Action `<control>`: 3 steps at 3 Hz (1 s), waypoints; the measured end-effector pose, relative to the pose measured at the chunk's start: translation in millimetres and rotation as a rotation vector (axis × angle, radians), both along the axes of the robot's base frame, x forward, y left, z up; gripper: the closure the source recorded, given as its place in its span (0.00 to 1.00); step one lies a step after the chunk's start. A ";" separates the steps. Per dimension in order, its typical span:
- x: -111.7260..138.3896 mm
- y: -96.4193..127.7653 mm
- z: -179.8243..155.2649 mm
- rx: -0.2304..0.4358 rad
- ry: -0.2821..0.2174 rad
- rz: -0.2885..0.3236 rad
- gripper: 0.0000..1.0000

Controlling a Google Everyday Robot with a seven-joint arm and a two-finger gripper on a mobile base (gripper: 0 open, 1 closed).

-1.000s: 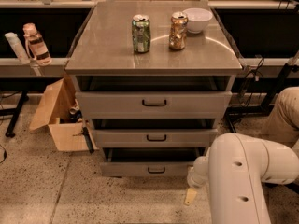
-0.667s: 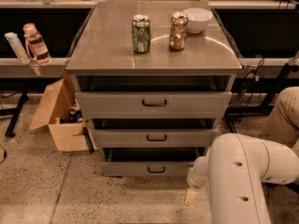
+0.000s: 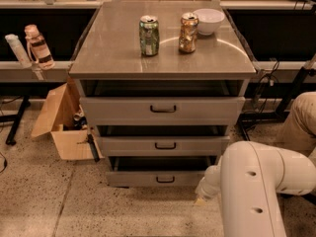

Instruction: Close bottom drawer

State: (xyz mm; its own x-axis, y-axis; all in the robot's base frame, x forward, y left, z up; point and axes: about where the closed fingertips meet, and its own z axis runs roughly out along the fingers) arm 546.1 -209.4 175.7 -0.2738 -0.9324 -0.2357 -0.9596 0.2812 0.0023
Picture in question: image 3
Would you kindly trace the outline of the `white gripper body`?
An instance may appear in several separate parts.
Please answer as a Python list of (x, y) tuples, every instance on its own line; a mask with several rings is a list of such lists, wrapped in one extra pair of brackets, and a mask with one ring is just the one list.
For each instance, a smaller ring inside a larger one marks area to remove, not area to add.
[(210, 200), (219, 193), (219, 178), (204, 176), (198, 183), (196, 194), (198, 198)]

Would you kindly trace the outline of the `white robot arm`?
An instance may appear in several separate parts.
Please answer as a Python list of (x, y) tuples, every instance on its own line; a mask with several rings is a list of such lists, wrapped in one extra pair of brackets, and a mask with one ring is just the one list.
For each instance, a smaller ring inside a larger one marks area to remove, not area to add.
[(221, 195), (224, 237), (286, 237), (277, 195), (303, 196), (315, 187), (316, 167), (306, 156), (239, 141), (206, 169), (196, 203)]

